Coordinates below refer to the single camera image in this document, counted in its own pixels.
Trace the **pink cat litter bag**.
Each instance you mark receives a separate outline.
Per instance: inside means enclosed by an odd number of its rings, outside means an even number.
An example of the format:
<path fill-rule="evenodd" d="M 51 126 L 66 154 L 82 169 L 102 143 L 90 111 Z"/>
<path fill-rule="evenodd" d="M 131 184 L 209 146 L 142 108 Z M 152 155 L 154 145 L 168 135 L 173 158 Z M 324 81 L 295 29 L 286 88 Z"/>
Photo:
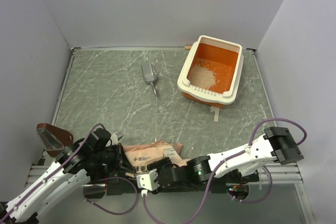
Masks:
<path fill-rule="evenodd" d="M 173 164 L 185 166 L 190 158 L 182 158 L 180 152 L 183 145 L 180 143 L 170 144 L 160 140 L 151 144 L 123 146 L 125 155 L 135 172 L 126 172 L 125 176 L 134 178 L 137 174 L 145 173 L 147 165 L 168 157 Z"/>

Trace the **grey metal litter scoop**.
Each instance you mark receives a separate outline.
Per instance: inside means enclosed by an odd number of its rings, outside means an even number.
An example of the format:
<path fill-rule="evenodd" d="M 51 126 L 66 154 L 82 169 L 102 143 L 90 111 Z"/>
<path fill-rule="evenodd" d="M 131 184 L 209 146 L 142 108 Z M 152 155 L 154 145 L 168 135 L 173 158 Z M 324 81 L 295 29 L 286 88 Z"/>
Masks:
<path fill-rule="evenodd" d="M 151 86 L 154 95 L 157 97 L 158 91 L 155 86 L 155 82 L 157 81 L 157 73 L 151 63 L 147 62 L 142 65 L 142 76 L 144 81 Z"/>

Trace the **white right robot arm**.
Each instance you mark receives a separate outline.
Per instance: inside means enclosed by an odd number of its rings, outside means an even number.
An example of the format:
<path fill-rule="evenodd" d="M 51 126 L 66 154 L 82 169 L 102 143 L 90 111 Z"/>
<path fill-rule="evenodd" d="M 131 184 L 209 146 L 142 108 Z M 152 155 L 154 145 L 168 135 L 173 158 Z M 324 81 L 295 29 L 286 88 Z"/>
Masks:
<path fill-rule="evenodd" d="M 286 127 L 268 127 L 264 134 L 229 151 L 211 153 L 187 161 L 185 166 L 162 165 L 148 168 L 137 176 L 140 188 L 155 191 L 175 186 L 198 186 L 210 178 L 221 178 L 229 173 L 231 179 L 241 181 L 262 166 L 274 162 L 287 165 L 304 159 L 298 144 Z"/>

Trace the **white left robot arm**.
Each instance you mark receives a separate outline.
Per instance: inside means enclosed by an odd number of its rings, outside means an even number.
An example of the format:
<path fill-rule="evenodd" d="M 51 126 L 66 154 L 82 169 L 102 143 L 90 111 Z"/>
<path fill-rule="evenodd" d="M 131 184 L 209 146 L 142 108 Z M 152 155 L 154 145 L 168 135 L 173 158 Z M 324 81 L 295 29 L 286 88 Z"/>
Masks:
<path fill-rule="evenodd" d="M 67 146 L 49 168 L 16 198 L 1 203 L 1 223 L 38 223 L 72 190 L 87 183 L 135 175 L 119 139 L 95 125 L 85 138 Z"/>

